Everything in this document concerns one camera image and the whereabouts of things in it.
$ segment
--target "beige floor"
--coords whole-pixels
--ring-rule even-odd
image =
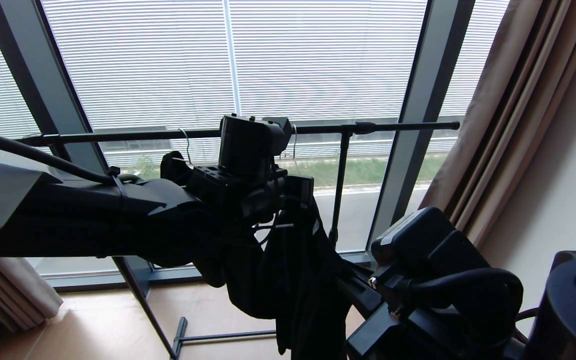
[[[0,335],[0,360],[150,360],[167,359],[159,338],[128,290],[65,294],[59,314],[23,333]],[[226,287],[170,285],[150,290],[148,303],[169,340],[179,319],[189,321],[185,335],[273,330],[274,321],[254,319],[231,305]],[[352,308],[347,333],[362,322]],[[183,360],[272,360],[280,356],[274,337],[183,346]]]

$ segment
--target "road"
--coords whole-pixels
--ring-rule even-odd
[[[419,207],[427,189],[427,186],[420,186],[413,190],[406,212],[413,212]],[[339,212],[339,240],[336,244],[338,251],[365,249],[378,198],[378,188],[353,189],[343,192]],[[315,199],[324,228],[328,233],[335,203],[334,189],[325,192],[315,191]]]

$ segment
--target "beige curtain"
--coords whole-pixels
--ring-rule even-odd
[[[454,148],[423,207],[480,246],[522,177],[576,69],[576,0],[511,0]]]
[[[0,257],[0,321],[29,330],[57,315],[62,298],[26,259]]]

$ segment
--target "grass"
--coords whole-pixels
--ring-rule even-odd
[[[423,158],[417,182],[430,182],[446,160],[446,155],[446,153],[427,153]],[[386,164],[387,159],[384,157],[348,159],[343,184],[381,184],[384,180]],[[337,182],[339,161],[336,159],[299,160],[295,166],[295,162],[288,160],[282,161],[279,166],[291,174],[313,177],[316,187],[331,187]],[[144,179],[160,177],[159,166],[147,157],[142,157],[134,167],[127,170],[133,174],[139,173],[139,176]]]

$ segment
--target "white wall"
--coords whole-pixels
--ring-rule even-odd
[[[494,267],[521,278],[526,309],[539,306],[560,250],[576,250],[576,73],[482,253]],[[530,331],[530,323],[521,325]]]

